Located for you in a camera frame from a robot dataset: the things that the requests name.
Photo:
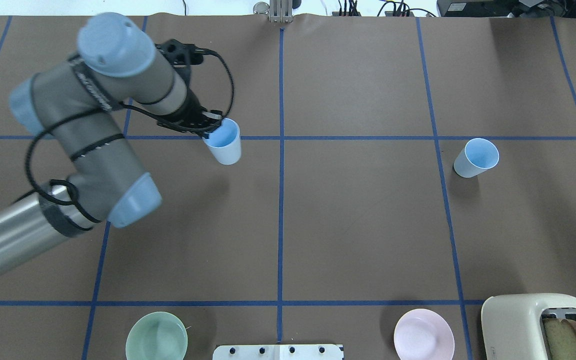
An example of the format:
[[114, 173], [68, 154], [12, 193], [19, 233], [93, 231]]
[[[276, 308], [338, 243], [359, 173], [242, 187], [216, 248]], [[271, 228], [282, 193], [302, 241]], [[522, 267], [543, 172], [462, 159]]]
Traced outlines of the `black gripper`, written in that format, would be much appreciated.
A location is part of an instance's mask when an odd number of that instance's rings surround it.
[[167, 115], [157, 116], [157, 125], [174, 132], [192, 133], [208, 141], [224, 119], [220, 111], [208, 111], [192, 91], [188, 91], [182, 105]]

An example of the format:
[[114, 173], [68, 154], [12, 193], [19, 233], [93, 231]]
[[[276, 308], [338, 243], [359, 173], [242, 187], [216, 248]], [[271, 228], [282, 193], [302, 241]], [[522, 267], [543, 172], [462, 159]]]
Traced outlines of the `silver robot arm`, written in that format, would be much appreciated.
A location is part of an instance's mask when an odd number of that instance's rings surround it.
[[162, 196], [112, 113], [132, 110], [174, 132], [208, 139], [227, 112], [206, 109], [190, 89], [192, 66], [209, 48], [154, 43], [128, 17], [101, 13], [77, 35], [77, 50], [9, 96], [33, 135], [23, 160], [30, 191], [0, 211], [0, 276], [93, 230], [123, 228]]

